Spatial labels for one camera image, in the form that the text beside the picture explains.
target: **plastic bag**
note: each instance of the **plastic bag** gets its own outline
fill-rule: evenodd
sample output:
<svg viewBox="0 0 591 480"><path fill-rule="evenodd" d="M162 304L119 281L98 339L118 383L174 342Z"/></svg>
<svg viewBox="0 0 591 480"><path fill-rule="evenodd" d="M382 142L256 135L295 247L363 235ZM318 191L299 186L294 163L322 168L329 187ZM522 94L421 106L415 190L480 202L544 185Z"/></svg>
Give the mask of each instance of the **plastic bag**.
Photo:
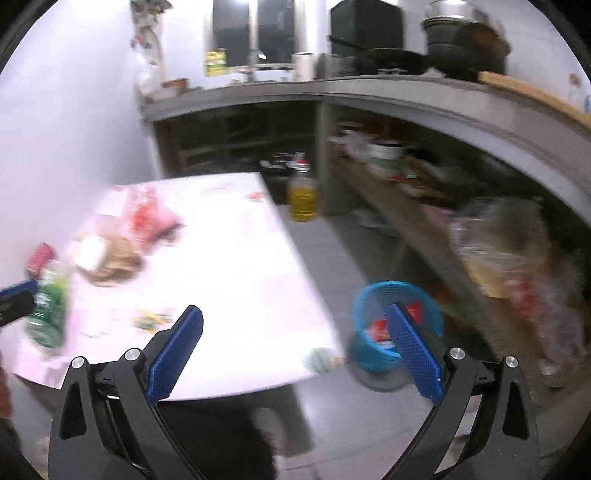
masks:
<svg viewBox="0 0 591 480"><path fill-rule="evenodd" d="M180 219L164 206L153 185L131 187L122 214L121 235L146 253L162 235L179 225Z"/></svg>
<svg viewBox="0 0 591 480"><path fill-rule="evenodd" d="M550 242L540 207L513 197L470 202L450 225L452 248L482 292L510 298L506 282L546 264Z"/></svg>
<svg viewBox="0 0 591 480"><path fill-rule="evenodd" d="M563 252L532 279L536 302L528 320L535 325L544 356L555 364L577 364L586 355L580 308L583 286L583 272Z"/></svg>

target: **kitchen counter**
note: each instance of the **kitchen counter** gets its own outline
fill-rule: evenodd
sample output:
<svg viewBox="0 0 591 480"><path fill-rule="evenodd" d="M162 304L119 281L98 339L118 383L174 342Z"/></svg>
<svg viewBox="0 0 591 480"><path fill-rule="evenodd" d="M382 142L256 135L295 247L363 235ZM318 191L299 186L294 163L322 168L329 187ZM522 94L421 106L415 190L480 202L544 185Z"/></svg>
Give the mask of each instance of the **kitchen counter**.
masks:
<svg viewBox="0 0 591 480"><path fill-rule="evenodd" d="M293 100L381 113L457 138L538 181L591 226L590 132L544 103L491 86L411 75L241 83L193 90L141 113L158 128L188 113Z"/></svg>

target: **person's leg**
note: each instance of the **person's leg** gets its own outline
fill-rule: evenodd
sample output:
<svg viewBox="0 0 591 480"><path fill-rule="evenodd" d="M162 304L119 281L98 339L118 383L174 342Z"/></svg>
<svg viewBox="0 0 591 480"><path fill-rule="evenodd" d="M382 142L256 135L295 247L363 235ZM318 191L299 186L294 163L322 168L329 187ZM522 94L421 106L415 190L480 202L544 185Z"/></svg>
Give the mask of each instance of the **person's leg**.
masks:
<svg viewBox="0 0 591 480"><path fill-rule="evenodd" d="M160 402L158 411L208 480L273 480L270 446L248 412L203 402Z"/></svg>

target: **shelf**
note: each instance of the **shelf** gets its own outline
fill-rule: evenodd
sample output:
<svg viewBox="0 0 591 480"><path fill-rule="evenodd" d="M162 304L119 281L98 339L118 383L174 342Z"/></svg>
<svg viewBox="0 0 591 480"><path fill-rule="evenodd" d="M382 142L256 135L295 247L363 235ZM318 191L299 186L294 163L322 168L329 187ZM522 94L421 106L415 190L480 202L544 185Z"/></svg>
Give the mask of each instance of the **shelf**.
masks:
<svg viewBox="0 0 591 480"><path fill-rule="evenodd" d="M591 226L589 131L543 103L478 83L412 75L241 83L152 103L142 115L160 122L209 109L294 100L372 111L457 138L531 177Z"/></svg>
<svg viewBox="0 0 591 480"><path fill-rule="evenodd" d="M564 405L561 406L566 399L577 392L587 392L587 399L591 397L589 357L567 379L567 387L553 391L542 383L537 364L539 355L536 342L532 341L534 332L530 326L517 316L507 301L492 299L480 292L461 260L449 247L447 236L425 219L416 200L408 197L396 185L373 176L363 164L332 159L331 168L333 174L338 175L380 212L465 303L470 315L478 320L476 327L494 354L498 358L514 355L519 359L538 415L551 416L553 409L560 407L560 415L568 415L571 412L568 409L564 412Z"/></svg>

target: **red item in basket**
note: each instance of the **red item in basket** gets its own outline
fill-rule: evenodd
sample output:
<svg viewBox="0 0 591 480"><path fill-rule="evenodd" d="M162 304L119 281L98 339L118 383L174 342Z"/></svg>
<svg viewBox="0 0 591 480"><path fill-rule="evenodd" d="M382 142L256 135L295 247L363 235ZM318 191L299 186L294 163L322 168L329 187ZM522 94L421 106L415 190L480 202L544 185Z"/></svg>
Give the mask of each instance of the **red item in basket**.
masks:
<svg viewBox="0 0 591 480"><path fill-rule="evenodd" d="M423 307L419 302L416 301L407 305L407 310L415 322L419 325L423 324ZM368 335L376 343L390 340L386 319L374 320L369 326Z"/></svg>

